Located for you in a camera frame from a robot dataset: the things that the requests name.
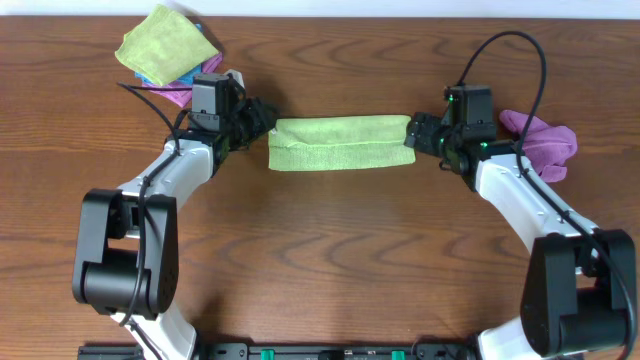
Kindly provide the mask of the green microfiber cloth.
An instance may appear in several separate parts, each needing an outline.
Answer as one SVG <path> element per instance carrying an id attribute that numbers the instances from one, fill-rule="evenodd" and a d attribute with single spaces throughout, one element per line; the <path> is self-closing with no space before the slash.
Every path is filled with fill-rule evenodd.
<path id="1" fill-rule="evenodd" d="M 268 134 L 269 168 L 282 172 L 372 169 L 409 165 L 407 115 L 282 118 Z"/>

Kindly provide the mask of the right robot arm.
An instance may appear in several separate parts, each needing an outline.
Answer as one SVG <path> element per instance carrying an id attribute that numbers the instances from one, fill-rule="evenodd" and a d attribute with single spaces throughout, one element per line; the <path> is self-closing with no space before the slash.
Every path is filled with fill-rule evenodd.
<path id="1" fill-rule="evenodd" d="M 439 158 L 491 203 L 530 253 L 520 314 L 481 332 L 475 359 L 551 359 L 621 347 L 637 329 L 635 246 L 577 214 L 507 140 L 464 140 L 460 127 L 415 114 L 405 144 Z"/>

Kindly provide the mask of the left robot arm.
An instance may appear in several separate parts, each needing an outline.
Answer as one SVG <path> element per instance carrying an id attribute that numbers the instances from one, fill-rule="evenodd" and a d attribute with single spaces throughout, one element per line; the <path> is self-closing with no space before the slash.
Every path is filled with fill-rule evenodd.
<path id="1" fill-rule="evenodd" d="M 271 131 L 278 110 L 259 98 L 231 100 L 207 126 L 183 110 L 166 123 L 161 155 L 116 189 L 83 198 L 71 291 L 134 337 L 138 359 L 191 359 L 198 335 L 174 296 L 179 277 L 178 212 L 227 155 Z"/>

